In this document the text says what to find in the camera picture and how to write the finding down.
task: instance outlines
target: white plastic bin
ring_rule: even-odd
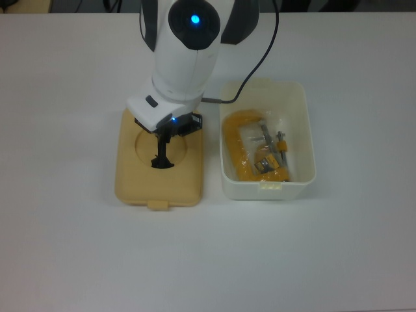
[[[222,89],[221,98],[233,98],[240,85],[241,81],[227,83]],[[291,200],[314,180],[315,158],[305,98],[304,88],[299,83],[252,79],[236,102],[220,106],[222,188],[228,198]],[[245,182],[237,179],[223,139],[222,122],[232,112],[245,109],[269,112],[270,134],[278,131],[286,133],[290,182]]]

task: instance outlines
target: black object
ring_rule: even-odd
[[[107,13],[112,13],[114,8],[117,6],[117,13],[120,13],[122,9],[123,0],[116,0],[112,6],[110,6],[110,0],[103,0],[104,8]]]
[[[157,137],[157,155],[156,158],[151,160],[151,166],[157,169],[168,169],[173,166],[168,157],[166,156],[166,144],[170,143],[171,135],[168,127],[160,130]]]
[[[16,2],[18,2],[18,0],[0,0],[0,8],[5,11],[10,5],[13,5]]]
[[[135,123],[149,132],[137,119],[135,119]],[[170,143],[170,139],[176,135],[185,137],[200,129],[202,129],[200,114],[189,113],[178,118],[172,118],[172,114],[169,114],[159,122],[156,131],[153,132],[157,137],[157,155],[152,159],[151,166],[157,169],[173,167],[175,164],[172,164],[166,156],[166,145]]]
[[[283,0],[280,12],[307,12],[311,0]]]
[[[351,12],[359,5],[360,0],[328,0],[319,12]]]
[[[236,0],[221,36],[222,44],[239,44],[247,38],[259,21],[259,0]]]
[[[148,47],[154,52],[157,39],[157,0],[142,0],[142,11],[140,12],[140,33]],[[144,18],[145,34],[142,29],[142,18]]]
[[[149,103],[153,108],[157,107],[159,104],[152,98],[152,96],[146,96],[146,102]]]
[[[169,11],[173,34],[191,50],[207,49],[220,33],[220,16],[205,0],[178,0]]]

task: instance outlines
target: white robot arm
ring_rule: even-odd
[[[136,122],[152,133],[191,113],[201,102],[221,42],[242,41],[258,14],[257,0],[143,0],[141,26],[155,52],[155,69],[127,101]],[[151,15],[153,25],[146,27]]]

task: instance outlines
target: black cable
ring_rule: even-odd
[[[143,29],[142,29],[142,15],[143,15],[143,12],[140,12],[140,21],[139,21],[140,34],[142,35],[143,41],[146,42],[146,40],[144,39]]]
[[[255,73],[255,71],[260,67],[260,65],[266,59],[268,53],[272,49],[272,46],[274,44],[274,40],[276,39],[276,35],[278,34],[278,28],[279,28],[279,9],[278,9],[278,4],[276,3],[276,0],[272,0],[272,2],[273,2],[273,6],[274,6],[274,12],[276,13],[276,24],[274,26],[274,32],[273,32],[273,36],[272,36],[272,39],[270,41],[270,44],[268,45],[268,48],[267,48],[265,54],[263,55],[263,57],[261,58],[261,60],[257,63],[257,65],[255,66],[255,68],[248,74],[248,76],[242,82],[239,90],[237,91],[237,94],[235,95],[235,97],[233,99],[231,99],[229,101],[224,101],[222,99],[210,99],[210,98],[203,97],[202,98],[202,102],[206,102],[206,103],[219,103],[219,104],[231,104],[231,103],[234,103],[239,98],[240,93],[241,93],[242,89],[244,88],[244,86],[246,85],[247,81],[252,77],[252,75]]]
[[[120,13],[120,11],[122,10],[122,4],[123,4],[123,0],[119,0],[118,6],[117,6],[117,13]]]
[[[79,3],[78,3],[78,6],[77,6],[77,9],[75,10],[75,12],[74,13],[78,13],[78,11],[79,11],[79,8],[81,7],[81,4],[83,3],[83,0],[79,0]]]

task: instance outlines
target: white table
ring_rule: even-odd
[[[242,79],[274,17],[224,46],[206,96]],[[125,99],[153,56],[135,14],[0,16],[0,311],[416,309],[416,14],[281,14],[258,77],[298,81],[315,182],[228,200],[218,107],[194,208],[114,195]]]

